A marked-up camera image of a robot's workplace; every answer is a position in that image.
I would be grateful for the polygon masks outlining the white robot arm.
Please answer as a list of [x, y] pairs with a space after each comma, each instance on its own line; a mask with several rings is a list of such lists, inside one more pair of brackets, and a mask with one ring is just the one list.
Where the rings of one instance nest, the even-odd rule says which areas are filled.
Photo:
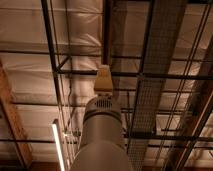
[[108, 65], [98, 69], [94, 91], [97, 96], [86, 105], [80, 146], [70, 171], [133, 171]]

